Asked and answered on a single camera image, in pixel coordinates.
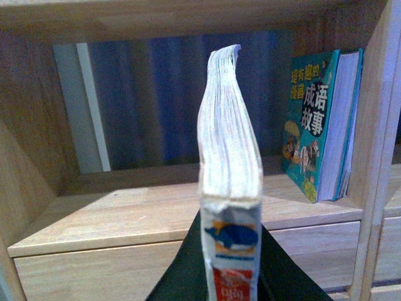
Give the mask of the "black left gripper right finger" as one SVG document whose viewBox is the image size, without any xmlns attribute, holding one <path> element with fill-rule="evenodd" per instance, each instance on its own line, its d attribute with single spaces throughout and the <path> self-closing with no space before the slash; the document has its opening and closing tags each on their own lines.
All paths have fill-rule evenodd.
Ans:
<svg viewBox="0 0 401 301">
<path fill-rule="evenodd" d="M 258 300 L 324 301 L 332 298 L 284 251 L 262 227 Z"/>
</svg>

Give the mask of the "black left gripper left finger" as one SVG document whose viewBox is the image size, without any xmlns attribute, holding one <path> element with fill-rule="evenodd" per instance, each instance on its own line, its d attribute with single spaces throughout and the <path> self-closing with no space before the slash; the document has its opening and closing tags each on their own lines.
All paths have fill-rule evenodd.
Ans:
<svg viewBox="0 0 401 301">
<path fill-rule="evenodd" d="M 175 258 L 149 293 L 151 301 L 206 301 L 208 289 L 197 213 Z"/>
</svg>

